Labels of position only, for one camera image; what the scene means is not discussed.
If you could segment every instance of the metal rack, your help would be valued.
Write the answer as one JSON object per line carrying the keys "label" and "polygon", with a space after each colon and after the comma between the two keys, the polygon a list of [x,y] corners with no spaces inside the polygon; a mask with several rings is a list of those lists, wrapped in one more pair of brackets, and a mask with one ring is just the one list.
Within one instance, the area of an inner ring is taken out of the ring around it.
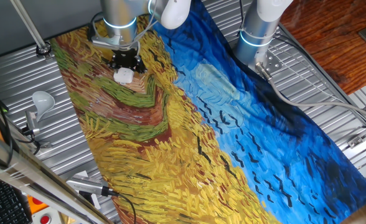
{"label": "metal rack", "polygon": [[[204,0],[203,3],[230,45],[234,46],[241,23],[239,1]],[[243,1],[244,11],[249,5],[250,1]],[[280,26],[278,32],[290,36],[283,26]],[[314,103],[338,98],[351,104],[358,101],[356,97],[349,98],[322,69],[320,72],[292,46],[275,39],[270,45],[270,51],[284,62],[280,64],[281,69],[272,73],[272,76],[278,89],[290,100]],[[7,115],[17,128],[26,125],[26,110],[35,111],[31,96],[39,90],[50,93],[55,98],[56,105],[39,122],[41,133],[35,139],[51,142],[52,147],[42,149],[34,157],[29,152],[32,150],[29,146],[21,145],[22,152],[14,153],[15,166],[7,172],[0,172],[0,178],[82,223],[91,221],[80,213],[97,223],[109,222],[107,219],[119,222],[110,198],[98,197],[101,209],[97,210],[63,181],[83,170],[96,179],[101,179],[102,176],[82,133],[54,56],[50,54],[49,57],[38,57],[36,46],[32,46],[0,57],[0,99],[9,107]],[[303,110],[366,177],[366,141],[355,147],[349,145],[353,138],[366,130],[366,119],[351,110],[335,106]],[[23,138],[18,136],[16,130],[14,134],[17,138]],[[7,147],[0,142],[0,158],[5,160],[6,156]],[[52,186],[52,190],[44,191],[43,186],[48,185]]]}

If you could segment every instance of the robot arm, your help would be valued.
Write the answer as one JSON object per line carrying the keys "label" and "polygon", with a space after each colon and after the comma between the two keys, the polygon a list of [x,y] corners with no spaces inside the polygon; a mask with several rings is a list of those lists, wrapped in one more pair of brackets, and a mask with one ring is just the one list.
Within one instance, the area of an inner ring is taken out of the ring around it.
{"label": "robot arm", "polygon": [[138,38],[135,38],[136,19],[150,13],[166,29],[178,28],[187,19],[191,0],[100,0],[108,37],[100,37],[94,26],[89,25],[88,40],[95,46],[114,51],[108,66],[114,68],[118,77],[133,77],[133,72],[144,73],[146,67],[139,56]]}
{"label": "robot arm", "polygon": [[136,18],[154,14],[166,29],[178,28],[186,20],[190,0],[100,0],[108,37],[88,37],[93,44],[112,50],[129,50],[124,47],[136,37]]}

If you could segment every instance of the black cable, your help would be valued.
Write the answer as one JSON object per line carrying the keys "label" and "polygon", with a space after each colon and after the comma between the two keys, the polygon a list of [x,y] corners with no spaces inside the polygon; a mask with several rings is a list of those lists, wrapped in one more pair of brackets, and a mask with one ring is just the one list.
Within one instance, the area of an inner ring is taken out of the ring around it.
{"label": "black cable", "polygon": [[35,145],[36,145],[36,150],[35,150],[35,152],[33,153],[33,155],[36,155],[36,154],[39,152],[39,149],[40,149],[40,144],[39,144],[39,142],[35,141]]}
{"label": "black cable", "polygon": [[241,25],[242,25],[242,24],[243,24],[243,22],[244,22],[243,1],[242,1],[242,0],[239,0],[239,3],[240,3],[240,10],[241,10]]}
{"label": "black cable", "polygon": [[133,203],[127,197],[125,197],[124,195],[121,195],[117,192],[110,191],[110,192],[108,192],[108,194],[112,195],[112,196],[116,196],[116,197],[121,197],[121,198],[125,199],[129,204],[131,204],[131,207],[133,210],[133,223],[136,224],[136,210],[134,209]]}
{"label": "black cable", "polygon": [[0,111],[1,111],[1,114],[2,114],[3,121],[4,121],[4,125],[6,127],[7,140],[9,141],[9,146],[10,146],[9,159],[7,160],[7,167],[9,167],[10,162],[11,162],[11,159],[13,158],[13,141],[12,141],[13,138],[11,136],[11,131],[10,131],[9,123],[7,122],[6,115],[3,112],[3,108],[0,107]]}
{"label": "black cable", "polygon": [[35,136],[33,134],[31,134],[31,140],[30,141],[23,141],[23,140],[20,140],[20,139],[16,139],[16,140],[21,142],[21,143],[29,144],[29,143],[33,143],[35,141]]}
{"label": "black cable", "polygon": [[7,159],[6,164],[0,164],[0,168],[1,169],[7,169],[10,166],[11,159],[13,158],[13,141],[12,141],[12,136],[11,136],[11,132],[10,132],[9,123],[7,122],[6,115],[4,114],[3,108],[1,106],[0,106],[0,111],[1,111],[1,114],[2,114],[3,121],[4,121],[4,125],[6,127],[6,133],[2,133],[2,136],[3,136],[4,142],[9,142],[9,147],[10,147],[9,158]]}

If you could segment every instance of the white object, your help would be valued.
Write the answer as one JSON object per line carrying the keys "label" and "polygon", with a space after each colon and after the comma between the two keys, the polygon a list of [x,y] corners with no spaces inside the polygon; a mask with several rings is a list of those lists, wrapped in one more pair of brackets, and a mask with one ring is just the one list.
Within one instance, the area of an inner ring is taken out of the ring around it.
{"label": "white object", "polygon": [[114,81],[121,84],[131,83],[133,81],[134,71],[130,68],[120,68],[114,73]]}
{"label": "white object", "polygon": [[41,117],[55,105],[53,96],[44,91],[36,91],[34,94],[32,94],[32,101],[34,101],[38,111],[36,116],[37,121],[39,121]]}
{"label": "white object", "polygon": [[32,224],[62,224],[59,211],[47,207],[32,215]]}
{"label": "white object", "polygon": [[191,0],[169,0],[161,15],[161,24],[166,29],[176,29],[187,19]]}
{"label": "white object", "polygon": [[[81,176],[84,176],[84,177],[89,177],[88,173],[85,170],[82,171],[82,172],[77,173],[77,175],[81,175]],[[97,200],[97,197],[96,197],[95,194],[91,195],[91,199],[93,200],[93,203],[95,204],[95,208],[101,209],[100,204],[98,203],[98,200]]]}
{"label": "white object", "polygon": [[273,22],[283,15],[283,12],[293,0],[257,0],[256,10],[265,22]]}

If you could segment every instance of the metal pole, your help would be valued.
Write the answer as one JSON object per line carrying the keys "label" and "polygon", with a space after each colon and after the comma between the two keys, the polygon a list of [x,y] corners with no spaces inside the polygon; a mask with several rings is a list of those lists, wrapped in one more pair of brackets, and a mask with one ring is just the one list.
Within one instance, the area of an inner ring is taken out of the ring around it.
{"label": "metal pole", "polygon": [[36,29],[34,23],[32,22],[31,18],[29,17],[26,9],[24,8],[20,0],[10,0],[10,2],[13,4],[14,8],[20,15],[22,21],[26,25],[28,31],[31,33],[31,36],[34,38],[36,44],[39,46],[42,53],[47,52],[48,48],[46,46],[46,43],[41,38],[38,30]]}
{"label": "metal pole", "polygon": [[[0,161],[7,161],[8,150],[9,146],[0,141]],[[9,168],[5,171],[0,169],[0,179],[81,223],[91,223],[87,218],[99,224],[111,223],[65,182],[61,182],[58,177],[49,177],[47,169],[49,168],[22,147],[19,152],[13,153]]]}

